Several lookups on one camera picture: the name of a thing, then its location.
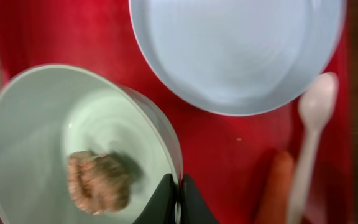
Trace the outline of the brown food scrap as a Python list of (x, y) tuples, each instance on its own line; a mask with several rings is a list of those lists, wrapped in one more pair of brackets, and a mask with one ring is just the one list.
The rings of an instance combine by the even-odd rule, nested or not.
[(75, 206), (92, 215), (119, 212), (130, 202), (132, 177), (119, 154), (78, 151), (69, 155), (67, 185)]

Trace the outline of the mint green bowl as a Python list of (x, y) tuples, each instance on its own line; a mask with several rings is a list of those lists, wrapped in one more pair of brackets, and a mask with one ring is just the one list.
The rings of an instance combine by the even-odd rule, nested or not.
[[(129, 205), (90, 215), (71, 201), (68, 156), (115, 152), (132, 175)], [(178, 137), (138, 91), (87, 70), (45, 65), (0, 94), (0, 217), (4, 223), (134, 223), (165, 174), (183, 178)]]

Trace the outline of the orange carrot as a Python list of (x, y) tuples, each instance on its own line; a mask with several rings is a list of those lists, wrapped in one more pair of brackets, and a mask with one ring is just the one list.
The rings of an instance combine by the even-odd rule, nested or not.
[(295, 162), (288, 151), (273, 158), (255, 224), (284, 224)]

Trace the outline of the light blue plate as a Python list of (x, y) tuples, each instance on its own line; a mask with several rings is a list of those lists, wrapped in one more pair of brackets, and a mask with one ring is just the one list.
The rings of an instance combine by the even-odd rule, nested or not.
[(339, 42), (343, 0), (130, 0), (137, 44), (189, 104), (249, 116), (301, 95)]

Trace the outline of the red plastic tray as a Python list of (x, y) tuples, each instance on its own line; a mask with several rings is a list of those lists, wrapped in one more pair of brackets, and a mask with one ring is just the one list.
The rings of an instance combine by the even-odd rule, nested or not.
[(68, 65), (155, 103), (189, 174), (220, 223), (251, 223), (274, 152), (301, 134), (293, 100), (249, 116), (215, 114), (169, 90), (137, 44), (129, 1), (0, 1), (0, 58), (9, 83), (31, 68)]

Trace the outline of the white plastic spoon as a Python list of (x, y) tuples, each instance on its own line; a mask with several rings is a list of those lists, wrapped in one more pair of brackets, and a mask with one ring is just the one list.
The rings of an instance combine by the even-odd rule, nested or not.
[(333, 115), (338, 90), (337, 75), (323, 73), (298, 102), (298, 113), (305, 132), (288, 198), (286, 224), (299, 224), (303, 218), (321, 134)]

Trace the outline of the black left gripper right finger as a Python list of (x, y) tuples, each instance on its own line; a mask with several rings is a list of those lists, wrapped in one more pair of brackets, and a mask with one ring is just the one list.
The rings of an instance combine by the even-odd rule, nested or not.
[(181, 224), (219, 224), (189, 174), (181, 182), (180, 203)]

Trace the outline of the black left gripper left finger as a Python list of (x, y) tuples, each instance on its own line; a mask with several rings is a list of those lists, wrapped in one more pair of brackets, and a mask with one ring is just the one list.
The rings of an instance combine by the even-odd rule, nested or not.
[(134, 224), (174, 224), (177, 193), (171, 174), (165, 174)]

